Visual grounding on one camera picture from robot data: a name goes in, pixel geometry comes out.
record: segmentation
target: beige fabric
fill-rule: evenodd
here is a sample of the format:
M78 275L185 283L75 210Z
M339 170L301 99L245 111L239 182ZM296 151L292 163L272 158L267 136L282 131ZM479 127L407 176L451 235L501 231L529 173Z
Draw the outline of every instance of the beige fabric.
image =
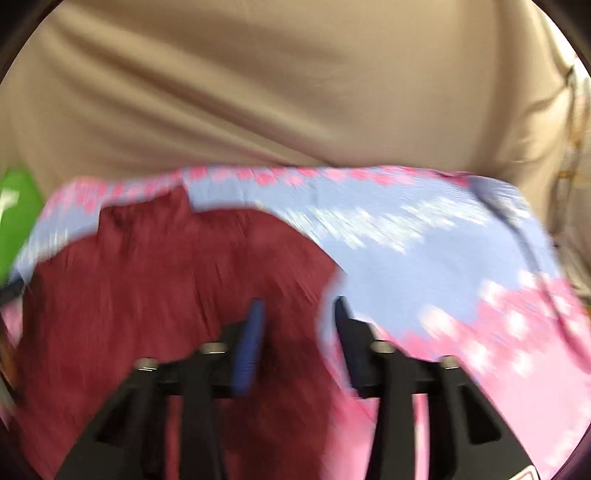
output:
M548 223L575 292L591 305L591 78L577 62L573 127Z
M529 0L66 0L1 87L0 143L46 193L189 164L404 164L512 181L544 216L568 66Z

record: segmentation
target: screw head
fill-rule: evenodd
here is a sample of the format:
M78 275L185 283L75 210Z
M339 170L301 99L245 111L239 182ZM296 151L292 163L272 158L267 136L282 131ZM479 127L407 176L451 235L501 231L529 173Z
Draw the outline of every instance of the screw head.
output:
M458 363L457 358L454 357L453 355L442 356L439 359L439 363L446 370L448 370L450 368L460 368L460 364Z
M226 353L228 347L223 342L209 342L201 346L201 353L211 355L213 353Z
M394 345L384 340L376 340L370 347L376 353L394 353L396 351Z
M135 361L134 368L136 370L152 372L158 369L158 361L155 358L140 358Z

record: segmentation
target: floral patterned cloth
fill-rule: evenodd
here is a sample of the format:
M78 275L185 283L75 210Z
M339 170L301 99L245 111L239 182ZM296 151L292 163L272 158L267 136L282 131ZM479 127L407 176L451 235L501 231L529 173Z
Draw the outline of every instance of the floral patterned cloth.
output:
M316 241L343 268L333 293L410 355L456 355L549 480L591 423L588 318L562 278L547 235L503 182L431 170L195 167L107 183L80 179L47 203L15 263L25 279L41 258L98 224L101 206L152 198L184 184L196 209L255 205ZM350 392L332 325L319 339L342 387L326 479L362 480L376 401ZM5 315L20 335L18 305ZM417 478L427 477L425 398L415 399Z

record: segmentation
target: green tag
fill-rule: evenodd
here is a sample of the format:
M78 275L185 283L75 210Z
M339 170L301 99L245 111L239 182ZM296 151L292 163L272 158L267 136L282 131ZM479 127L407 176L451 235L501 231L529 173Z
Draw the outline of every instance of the green tag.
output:
M26 171L9 170L0 181L0 285L8 279L43 205L43 197Z

